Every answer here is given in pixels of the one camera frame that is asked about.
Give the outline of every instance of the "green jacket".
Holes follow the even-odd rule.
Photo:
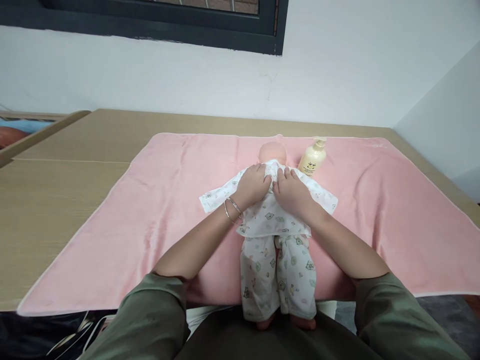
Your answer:
[[[187,342],[182,282],[150,273],[81,360],[469,358],[393,274],[361,280],[355,300],[357,336],[322,313],[314,331],[296,328],[284,315],[258,331],[237,306],[209,315]]]

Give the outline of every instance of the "pink blanket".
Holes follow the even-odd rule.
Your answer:
[[[296,166],[307,137],[161,133],[131,163],[18,307],[28,316],[116,309],[170,246],[202,220],[199,196],[257,162],[276,140]],[[329,138],[314,179],[338,199],[334,217],[371,245],[417,296],[480,294],[480,230],[382,138]],[[240,304],[234,229],[189,288],[197,304]],[[317,299],[349,299],[350,281],[310,242]]]

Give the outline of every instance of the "wooden table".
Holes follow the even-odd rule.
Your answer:
[[[14,310],[157,133],[385,138],[480,226],[480,208],[384,127],[97,110],[0,168],[0,311]]]

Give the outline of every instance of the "baby doll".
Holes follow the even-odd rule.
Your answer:
[[[259,162],[266,164],[265,176],[277,181],[278,169],[285,169],[287,152],[278,142],[264,144]],[[223,187],[200,197],[206,213],[215,210],[235,192],[246,169]],[[338,200],[315,180],[294,169],[312,198],[332,214]],[[310,228],[278,205],[272,185],[262,201],[243,213],[237,232],[245,237],[240,255],[240,283],[243,316],[266,329],[280,307],[292,322],[304,329],[315,328],[315,286],[317,273],[309,253]]]

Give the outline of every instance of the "hand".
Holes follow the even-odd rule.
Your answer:
[[[253,204],[258,203],[269,191],[272,177],[265,176],[265,164],[250,166],[240,178],[236,192],[230,196],[235,204],[244,212]]]
[[[285,167],[285,171],[278,169],[277,181],[273,182],[273,193],[277,203],[288,213],[306,222],[307,215],[311,213],[316,202],[312,199],[310,191],[299,179],[293,169]]]

